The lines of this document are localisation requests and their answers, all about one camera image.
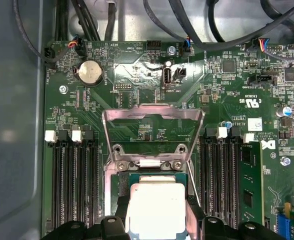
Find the logo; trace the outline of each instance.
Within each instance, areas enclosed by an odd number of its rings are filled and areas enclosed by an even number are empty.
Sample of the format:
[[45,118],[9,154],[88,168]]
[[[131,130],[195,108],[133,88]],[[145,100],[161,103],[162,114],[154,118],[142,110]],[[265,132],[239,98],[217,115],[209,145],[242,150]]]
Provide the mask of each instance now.
[[269,141],[260,141],[261,142],[261,148],[262,150],[264,149],[271,149],[271,150],[274,150],[276,149],[276,142],[275,140],[269,140]]
[[258,99],[258,101],[257,101],[256,98],[239,99],[239,103],[240,104],[246,103],[246,106],[249,109],[257,109],[257,108],[259,108],[259,104],[262,103],[262,100]]

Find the chip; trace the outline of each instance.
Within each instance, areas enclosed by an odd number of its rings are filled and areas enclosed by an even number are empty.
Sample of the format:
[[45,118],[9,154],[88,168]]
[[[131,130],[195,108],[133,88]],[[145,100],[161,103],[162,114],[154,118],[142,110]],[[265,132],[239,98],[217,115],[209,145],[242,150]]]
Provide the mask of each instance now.
[[209,103],[210,101],[209,95],[201,95],[200,100],[202,103]]
[[249,191],[243,191],[243,203],[246,204],[248,207],[253,207],[253,194]]
[[242,161],[247,164],[252,164],[252,150],[249,147],[242,148]]
[[223,60],[222,61],[222,71],[224,73],[235,73],[236,64],[234,60]]
[[294,82],[294,67],[285,68],[285,81]]

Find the memory chip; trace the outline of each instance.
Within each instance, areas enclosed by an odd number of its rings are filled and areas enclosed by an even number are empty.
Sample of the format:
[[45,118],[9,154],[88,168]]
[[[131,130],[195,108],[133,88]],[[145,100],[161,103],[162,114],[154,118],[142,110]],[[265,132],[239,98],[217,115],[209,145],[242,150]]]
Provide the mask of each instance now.
[[285,68],[285,81],[294,82],[294,67]]
[[235,73],[236,64],[234,60],[223,60],[222,61],[222,71],[224,73]]
[[246,204],[248,207],[253,207],[253,194],[249,191],[243,191],[243,203]]
[[242,161],[247,164],[252,164],[252,151],[248,147],[242,148]]

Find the black connector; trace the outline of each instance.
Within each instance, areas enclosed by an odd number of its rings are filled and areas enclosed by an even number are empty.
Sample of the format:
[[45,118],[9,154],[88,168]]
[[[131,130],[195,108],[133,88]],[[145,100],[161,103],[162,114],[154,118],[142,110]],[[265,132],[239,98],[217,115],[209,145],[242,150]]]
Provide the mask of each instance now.
[[181,82],[181,80],[183,80],[184,77],[187,76],[187,70],[184,67],[178,67],[175,71],[175,73],[173,74],[173,80],[175,82]]
[[161,49],[162,49],[162,41],[149,40],[146,43],[146,50],[161,50]]
[[86,53],[86,44],[85,44],[85,41],[79,37],[79,36],[76,36],[75,41],[77,41],[77,45],[75,46],[75,52],[78,54],[78,56],[80,58],[86,58],[87,57],[87,53]]
[[[44,56],[46,58],[53,59],[55,57],[56,52],[52,47],[45,47],[43,51],[44,51]],[[56,63],[55,62],[47,62],[47,61],[45,61],[45,66],[48,69],[56,69]]]
[[251,41],[245,43],[244,50],[245,51],[257,51],[260,48],[260,43],[258,38],[252,39]]
[[271,74],[260,74],[260,75],[252,75],[248,77],[248,85],[265,85],[270,84],[273,86],[277,85],[277,76]]

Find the capacitor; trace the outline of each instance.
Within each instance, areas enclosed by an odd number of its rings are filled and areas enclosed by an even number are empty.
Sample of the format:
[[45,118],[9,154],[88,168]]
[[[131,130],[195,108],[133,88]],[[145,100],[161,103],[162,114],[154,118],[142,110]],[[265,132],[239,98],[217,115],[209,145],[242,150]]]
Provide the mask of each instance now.
[[289,106],[280,107],[276,111],[276,115],[280,118],[292,115],[292,109]]
[[233,127],[233,124],[231,121],[222,121],[220,126],[225,127],[229,130]]
[[104,71],[98,62],[94,60],[86,60],[74,69],[74,75],[85,86],[94,87],[102,82]]
[[283,156],[280,160],[280,164],[283,166],[288,166],[289,164],[291,164],[291,159],[287,156]]

